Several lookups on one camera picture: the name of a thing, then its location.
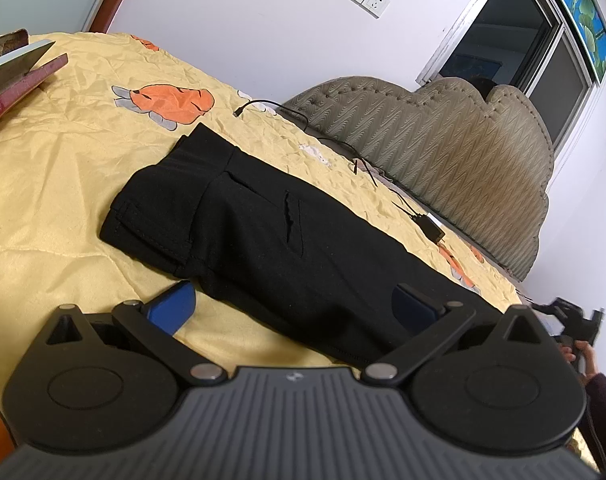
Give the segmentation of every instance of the black pants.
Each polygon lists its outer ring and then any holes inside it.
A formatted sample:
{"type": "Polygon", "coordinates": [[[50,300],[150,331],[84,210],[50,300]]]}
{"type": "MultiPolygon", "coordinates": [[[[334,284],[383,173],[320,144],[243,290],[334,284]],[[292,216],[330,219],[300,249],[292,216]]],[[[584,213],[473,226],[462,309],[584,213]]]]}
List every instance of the black pants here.
{"type": "Polygon", "coordinates": [[[409,338],[391,310],[397,283],[472,304],[479,322],[500,315],[334,198],[202,124],[132,176],[100,238],[360,367],[409,338]]]}

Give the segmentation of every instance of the dark book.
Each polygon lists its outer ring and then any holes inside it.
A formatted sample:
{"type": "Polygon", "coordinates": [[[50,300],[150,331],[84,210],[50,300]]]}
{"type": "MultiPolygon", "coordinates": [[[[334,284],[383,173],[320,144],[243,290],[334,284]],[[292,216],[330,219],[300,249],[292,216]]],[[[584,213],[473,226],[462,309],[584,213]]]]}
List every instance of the dark book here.
{"type": "Polygon", "coordinates": [[[26,46],[29,42],[30,38],[24,28],[9,34],[3,34],[0,36],[0,57],[17,48],[26,46]]]}

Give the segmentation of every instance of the book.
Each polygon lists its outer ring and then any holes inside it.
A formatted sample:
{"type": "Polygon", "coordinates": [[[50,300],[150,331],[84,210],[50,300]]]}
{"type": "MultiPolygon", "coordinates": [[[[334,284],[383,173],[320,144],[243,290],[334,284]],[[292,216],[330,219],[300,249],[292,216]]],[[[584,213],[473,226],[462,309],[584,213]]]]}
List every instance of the book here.
{"type": "Polygon", "coordinates": [[[14,80],[7,88],[0,92],[0,117],[23,99],[48,76],[67,64],[67,54],[62,54],[43,66],[28,72],[18,80],[14,80]]]}
{"type": "Polygon", "coordinates": [[[40,40],[0,56],[0,92],[22,78],[54,42],[40,40]]]}
{"type": "Polygon", "coordinates": [[[3,34],[0,36],[0,56],[26,46],[29,42],[30,38],[24,28],[10,32],[9,34],[3,34]]]}

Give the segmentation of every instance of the logo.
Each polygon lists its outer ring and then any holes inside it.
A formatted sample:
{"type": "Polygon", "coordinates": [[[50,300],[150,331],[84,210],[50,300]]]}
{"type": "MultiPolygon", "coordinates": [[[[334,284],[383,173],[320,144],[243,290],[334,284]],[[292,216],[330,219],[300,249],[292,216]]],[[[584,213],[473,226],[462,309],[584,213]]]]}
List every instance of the logo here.
{"type": "Polygon", "coordinates": [[[292,383],[298,383],[303,380],[303,374],[301,372],[292,372],[291,374],[287,374],[285,378],[292,383]]]}

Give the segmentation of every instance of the red book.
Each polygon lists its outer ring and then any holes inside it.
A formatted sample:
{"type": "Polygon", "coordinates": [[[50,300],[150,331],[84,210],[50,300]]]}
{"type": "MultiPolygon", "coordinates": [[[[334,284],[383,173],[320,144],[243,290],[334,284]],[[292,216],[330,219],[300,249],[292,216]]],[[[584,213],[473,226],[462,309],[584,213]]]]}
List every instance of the red book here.
{"type": "Polygon", "coordinates": [[[45,81],[48,76],[52,75],[56,70],[61,69],[67,64],[67,54],[63,54],[54,58],[45,65],[28,72],[18,81],[12,83],[5,90],[0,92],[0,117],[14,106],[18,101],[23,99],[39,84],[45,81]]]}
{"type": "Polygon", "coordinates": [[[0,56],[0,93],[27,75],[53,45],[51,40],[40,40],[0,56]]]}

